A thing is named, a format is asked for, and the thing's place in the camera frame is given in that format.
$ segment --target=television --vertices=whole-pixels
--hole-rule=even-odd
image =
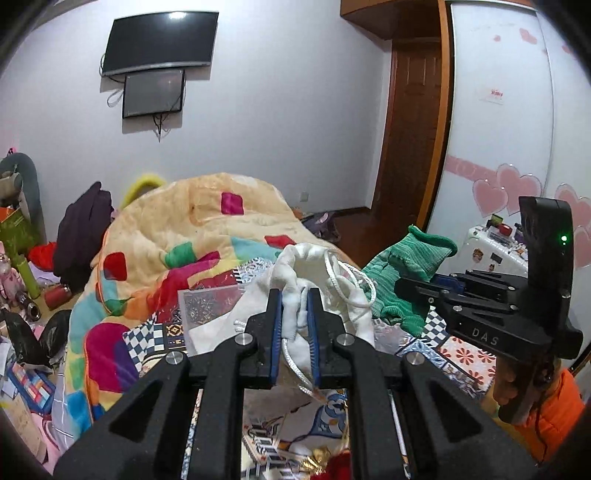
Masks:
[[[123,118],[180,112],[184,80],[183,69],[158,69],[126,75]]]
[[[102,76],[210,65],[218,12],[160,12],[113,22]]]

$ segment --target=green knitted fabric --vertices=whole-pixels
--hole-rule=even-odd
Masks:
[[[456,244],[444,236],[423,233],[416,226],[408,227],[408,235],[378,254],[363,269],[374,281],[377,298],[372,307],[374,317],[420,337],[429,308],[399,299],[394,284],[400,277],[430,281],[447,257],[457,253]]]

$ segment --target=colorful blanket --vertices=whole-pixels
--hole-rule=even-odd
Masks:
[[[281,193],[250,177],[215,174],[153,190],[111,224],[72,310],[66,358],[69,413],[79,429],[137,379],[122,334],[176,304],[177,291],[286,245],[317,239]]]

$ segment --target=wooden door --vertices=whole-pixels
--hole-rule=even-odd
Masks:
[[[439,117],[441,44],[405,44],[392,54],[376,212],[398,241],[416,222],[425,194]]]

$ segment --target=metal bolt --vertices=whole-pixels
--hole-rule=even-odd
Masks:
[[[341,333],[336,338],[336,342],[342,346],[352,345],[354,343],[354,341],[355,341],[355,337],[353,335],[351,335],[350,333]]]
[[[174,352],[168,352],[166,354],[166,363],[170,365],[178,365],[180,362],[183,361],[183,353],[175,350]]]
[[[404,358],[411,365],[422,365],[425,363],[425,356],[421,352],[409,352],[404,355]]]
[[[252,335],[250,333],[239,333],[238,335],[236,335],[234,337],[234,341],[238,344],[238,345],[248,345],[249,343],[252,342]]]

